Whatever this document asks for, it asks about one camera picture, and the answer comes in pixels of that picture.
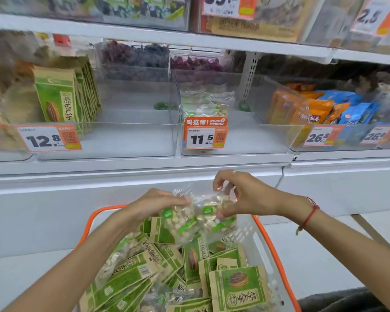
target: white plastic basket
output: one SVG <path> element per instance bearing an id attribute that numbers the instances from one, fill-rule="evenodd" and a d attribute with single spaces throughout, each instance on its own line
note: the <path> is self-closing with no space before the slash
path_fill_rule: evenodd
<path id="1" fill-rule="evenodd" d="M 125 206 L 104 207 L 94 211 L 88 219 L 79 244 L 112 213 Z M 263 225 L 256 216 L 250 215 L 237 216 L 237 223 L 239 229 L 233 237 L 242 244 L 250 266 L 265 266 L 270 289 L 280 299 L 280 312 L 302 312 L 287 281 L 280 258 Z"/>

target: red string bracelet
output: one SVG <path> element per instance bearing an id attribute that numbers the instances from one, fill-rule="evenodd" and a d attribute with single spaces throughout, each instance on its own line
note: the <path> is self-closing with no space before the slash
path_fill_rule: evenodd
<path id="1" fill-rule="evenodd" d="M 311 220 L 313 214 L 318 210 L 320 209 L 319 206 L 316 204 L 316 202 L 314 202 L 311 198 L 307 197 L 307 199 L 309 199 L 311 201 L 311 203 L 314 205 L 314 209 L 312 210 L 312 212 L 308 215 L 308 217 L 306 218 L 306 220 L 303 222 L 302 225 L 298 226 L 298 228 L 296 229 L 296 235 L 299 235 L 299 232 L 303 230 L 303 228 L 305 227 L 305 225 L 308 224 L 309 220 Z"/>

